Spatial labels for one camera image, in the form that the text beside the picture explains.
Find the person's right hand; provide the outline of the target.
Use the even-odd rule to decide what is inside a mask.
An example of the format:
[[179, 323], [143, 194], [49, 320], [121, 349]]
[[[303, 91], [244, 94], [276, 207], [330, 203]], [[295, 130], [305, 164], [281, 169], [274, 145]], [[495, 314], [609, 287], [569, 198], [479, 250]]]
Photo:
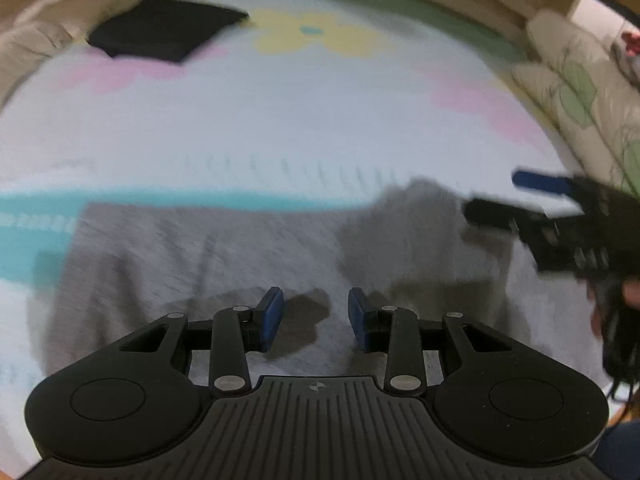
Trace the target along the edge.
[[[622, 287], [623, 297], [626, 305], [639, 309], [640, 307], [640, 283], [638, 280], [629, 280], [623, 284]], [[588, 287], [588, 298], [594, 304], [592, 315], [590, 318], [591, 330], [593, 335], [601, 339], [602, 338], [602, 309], [598, 306], [596, 290]]]

